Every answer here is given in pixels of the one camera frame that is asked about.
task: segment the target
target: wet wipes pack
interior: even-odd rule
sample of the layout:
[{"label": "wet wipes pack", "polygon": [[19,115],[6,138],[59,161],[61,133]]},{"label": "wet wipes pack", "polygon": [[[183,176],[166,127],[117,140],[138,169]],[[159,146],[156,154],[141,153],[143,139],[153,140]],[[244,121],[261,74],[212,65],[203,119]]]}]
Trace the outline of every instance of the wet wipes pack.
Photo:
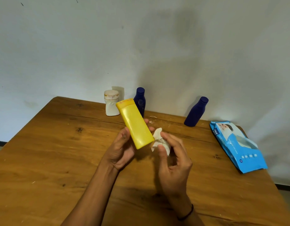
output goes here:
[{"label": "wet wipes pack", "polygon": [[267,169],[257,145],[230,121],[211,121],[211,130],[219,144],[242,173]]}]

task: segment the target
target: white jar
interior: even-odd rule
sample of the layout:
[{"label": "white jar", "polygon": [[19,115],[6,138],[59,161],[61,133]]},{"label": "white jar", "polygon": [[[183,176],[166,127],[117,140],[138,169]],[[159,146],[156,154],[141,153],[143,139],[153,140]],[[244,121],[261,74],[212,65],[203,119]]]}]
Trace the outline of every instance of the white jar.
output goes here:
[{"label": "white jar", "polygon": [[116,103],[120,100],[118,91],[111,89],[104,91],[104,100],[106,103],[105,113],[107,116],[116,116],[120,114],[116,106]]}]

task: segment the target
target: navy blue bottle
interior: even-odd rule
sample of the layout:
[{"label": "navy blue bottle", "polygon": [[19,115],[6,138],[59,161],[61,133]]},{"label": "navy blue bottle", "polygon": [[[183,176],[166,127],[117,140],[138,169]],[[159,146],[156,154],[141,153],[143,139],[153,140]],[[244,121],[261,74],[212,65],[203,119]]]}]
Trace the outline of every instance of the navy blue bottle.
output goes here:
[{"label": "navy blue bottle", "polygon": [[136,95],[133,99],[142,117],[144,117],[145,105],[146,105],[146,99],[145,99],[144,93],[145,93],[145,89],[143,87],[138,87],[136,89]]},{"label": "navy blue bottle", "polygon": [[208,103],[208,101],[209,99],[207,99],[206,97],[201,97],[196,105],[192,107],[187,118],[185,119],[184,124],[189,127],[194,127],[205,112],[206,104]]}]

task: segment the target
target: yellow bottle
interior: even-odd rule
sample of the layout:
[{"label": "yellow bottle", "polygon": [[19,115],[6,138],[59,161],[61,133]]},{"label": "yellow bottle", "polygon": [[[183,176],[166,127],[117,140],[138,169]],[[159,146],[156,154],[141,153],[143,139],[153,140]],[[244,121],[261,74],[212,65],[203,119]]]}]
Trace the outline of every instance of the yellow bottle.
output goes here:
[{"label": "yellow bottle", "polygon": [[147,127],[132,98],[116,103],[116,106],[130,131],[136,149],[154,141],[154,138]]}]

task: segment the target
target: blue bottle cap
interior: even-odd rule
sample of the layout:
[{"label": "blue bottle cap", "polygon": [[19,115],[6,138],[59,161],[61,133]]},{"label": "blue bottle cap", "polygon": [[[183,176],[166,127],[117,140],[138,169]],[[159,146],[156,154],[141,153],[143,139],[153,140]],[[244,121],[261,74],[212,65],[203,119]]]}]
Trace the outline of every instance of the blue bottle cap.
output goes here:
[{"label": "blue bottle cap", "polygon": [[201,97],[200,101],[202,101],[203,103],[208,103],[209,99],[206,97]]},{"label": "blue bottle cap", "polygon": [[137,93],[145,93],[145,89],[144,89],[143,87],[138,87],[138,88],[136,89],[136,92],[137,92]]}]

